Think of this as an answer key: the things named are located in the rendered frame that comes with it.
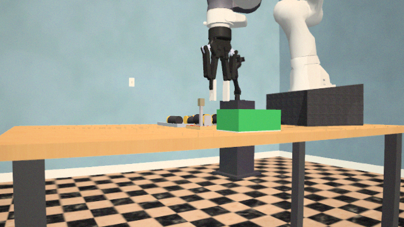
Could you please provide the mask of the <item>green box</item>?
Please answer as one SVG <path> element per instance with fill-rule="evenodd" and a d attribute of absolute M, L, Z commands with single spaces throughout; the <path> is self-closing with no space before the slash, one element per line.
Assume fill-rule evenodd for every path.
<path fill-rule="evenodd" d="M 217 131 L 281 131 L 281 110 L 217 109 Z"/>

